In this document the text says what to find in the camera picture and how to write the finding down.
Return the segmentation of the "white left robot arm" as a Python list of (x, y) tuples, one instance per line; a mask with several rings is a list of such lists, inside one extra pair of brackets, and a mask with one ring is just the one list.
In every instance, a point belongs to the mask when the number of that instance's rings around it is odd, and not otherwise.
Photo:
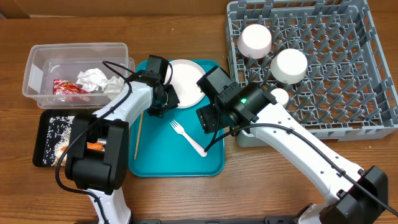
[(89, 196), (99, 223), (133, 223), (122, 184), (129, 160), (129, 128), (143, 113), (164, 117), (177, 107), (171, 85), (170, 62), (150, 55), (145, 69), (123, 77), (115, 99), (93, 114), (78, 114), (72, 122), (69, 145), (62, 153), (65, 176), (74, 181), (73, 193)]

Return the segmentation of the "white napkin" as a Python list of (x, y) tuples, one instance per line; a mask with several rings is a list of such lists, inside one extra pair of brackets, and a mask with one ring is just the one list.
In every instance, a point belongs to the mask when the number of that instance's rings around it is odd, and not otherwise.
[(117, 94), (124, 88), (124, 80), (121, 77), (113, 76), (108, 80), (103, 93), (108, 94), (108, 98), (113, 100)]
[(85, 72), (80, 72), (77, 76), (77, 85), (81, 85), (82, 89), (88, 93), (104, 90), (108, 84), (106, 75), (98, 68), (89, 69)]

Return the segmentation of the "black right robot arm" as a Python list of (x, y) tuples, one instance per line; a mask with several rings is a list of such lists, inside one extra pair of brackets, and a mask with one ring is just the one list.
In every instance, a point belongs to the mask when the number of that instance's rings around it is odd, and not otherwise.
[(229, 127), (245, 131), (276, 149), (301, 171), (324, 198), (291, 223), (374, 223), (388, 205), (388, 178), (377, 166), (364, 170), (302, 127), (259, 83), (241, 87), (219, 66), (198, 81), (210, 104), (197, 110), (205, 133)]

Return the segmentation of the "orange carrot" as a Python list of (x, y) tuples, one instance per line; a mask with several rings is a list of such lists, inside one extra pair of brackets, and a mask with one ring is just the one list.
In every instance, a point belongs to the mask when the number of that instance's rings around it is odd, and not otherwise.
[(96, 151), (104, 151), (104, 144), (101, 144), (99, 142), (96, 143), (90, 143), (88, 142), (86, 144), (88, 149), (96, 150)]

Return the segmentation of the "white bowl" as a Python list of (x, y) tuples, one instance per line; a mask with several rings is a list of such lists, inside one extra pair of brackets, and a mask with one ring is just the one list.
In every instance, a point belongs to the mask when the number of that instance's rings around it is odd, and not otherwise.
[(301, 82), (305, 77), (307, 67), (306, 56), (297, 49), (285, 49), (279, 52), (271, 62), (274, 78), (288, 84)]

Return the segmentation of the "red snack wrapper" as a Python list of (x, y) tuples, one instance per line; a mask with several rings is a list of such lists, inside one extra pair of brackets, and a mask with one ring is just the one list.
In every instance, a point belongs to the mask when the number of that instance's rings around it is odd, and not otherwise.
[(70, 96), (81, 94), (84, 95), (88, 94), (88, 92), (68, 80), (55, 79), (53, 81), (53, 94), (63, 95), (63, 97), (59, 98), (60, 101), (79, 103), (91, 101), (91, 97), (89, 96)]

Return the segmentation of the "frosted white cup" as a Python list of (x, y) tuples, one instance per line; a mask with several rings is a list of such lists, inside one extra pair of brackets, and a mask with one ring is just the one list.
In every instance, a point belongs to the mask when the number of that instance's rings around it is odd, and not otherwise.
[(284, 108), (289, 102), (289, 94), (282, 88), (275, 88), (271, 91), (271, 94), (275, 97), (276, 101), (280, 103)]

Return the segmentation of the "wooden chopstick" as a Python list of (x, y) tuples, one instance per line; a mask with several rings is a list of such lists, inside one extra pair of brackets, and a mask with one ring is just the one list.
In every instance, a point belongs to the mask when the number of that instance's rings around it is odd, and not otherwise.
[(139, 129), (138, 129), (138, 132), (137, 132), (137, 139), (136, 139), (136, 148), (135, 148), (135, 151), (134, 151), (134, 160), (137, 158), (137, 152), (138, 152), (140, 138), (141, 138), (143, 120), (144, 120), (144, 112), (142, 112), (141, 116), (140, 116)]

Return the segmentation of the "bowl with rice and nuts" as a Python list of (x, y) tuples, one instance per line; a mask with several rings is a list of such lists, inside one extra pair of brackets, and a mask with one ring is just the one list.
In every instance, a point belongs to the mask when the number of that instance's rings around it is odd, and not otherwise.
[(263, 58), (271, 51), (271, 32), (260, 24), (247, 26), (239, 36), (237, 46), (240, 53), (247, 58)]

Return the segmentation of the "large white plate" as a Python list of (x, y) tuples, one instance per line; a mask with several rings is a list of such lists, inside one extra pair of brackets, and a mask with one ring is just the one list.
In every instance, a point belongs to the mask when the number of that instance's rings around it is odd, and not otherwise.
[(205, 94), (200, 90), (197, 81), (204, 76), (204, 69), (192, 60), (177, 59), (169, 62), (172, 67), (169, 67), (166, 74), (165, 82), (167, 82), (172, 73), (170, 84), (174, 87), (179, 103), (177, 108), (189, 108), (195, 106), (205, 97)]

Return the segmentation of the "white plastic fork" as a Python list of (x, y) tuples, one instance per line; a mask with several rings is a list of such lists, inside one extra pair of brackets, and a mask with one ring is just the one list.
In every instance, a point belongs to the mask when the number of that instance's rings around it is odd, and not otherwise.
[(204, 148), (202, 148), (194, 139), (192, 139), (184, 130), (183, 126), (181, 126), (176, 120), (172, 120), (170, 125), (173, 127), (176, 133), (182, 135), (190, 145), (196, 150), (196, 152), (202, 156), (206, 157), (207, 153), (205, 152)]

